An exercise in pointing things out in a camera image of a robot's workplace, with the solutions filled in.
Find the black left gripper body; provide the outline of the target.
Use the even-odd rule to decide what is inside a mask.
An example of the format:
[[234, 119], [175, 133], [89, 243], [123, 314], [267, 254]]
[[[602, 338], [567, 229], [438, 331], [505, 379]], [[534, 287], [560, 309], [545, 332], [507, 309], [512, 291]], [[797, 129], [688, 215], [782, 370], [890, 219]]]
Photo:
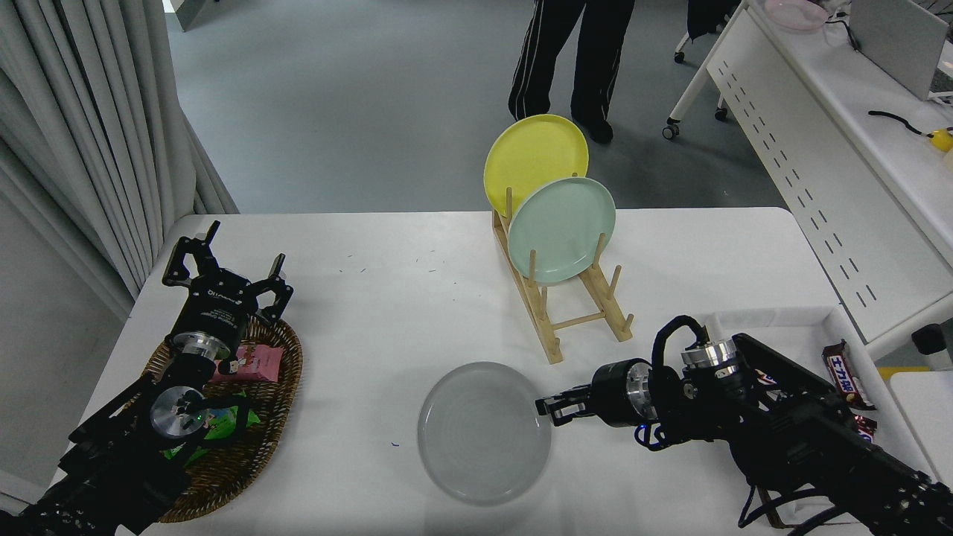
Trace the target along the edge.
[[191, 336], [218, 340], [236, 349], [245, 335], [258, 302], [251, 296], [252, 282], [228, 270], [188, 279], [187, 301], [173, 324], [173, 346], [183, 348]]

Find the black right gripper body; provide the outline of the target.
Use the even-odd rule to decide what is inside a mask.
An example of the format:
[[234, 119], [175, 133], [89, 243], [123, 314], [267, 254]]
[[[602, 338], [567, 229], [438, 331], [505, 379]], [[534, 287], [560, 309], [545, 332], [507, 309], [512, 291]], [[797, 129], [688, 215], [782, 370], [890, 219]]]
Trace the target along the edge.
[[633, 360], [600, 366], [591, 383], [591, 411], [609, 427], [633, 427], [634, 408], [628, 393]]

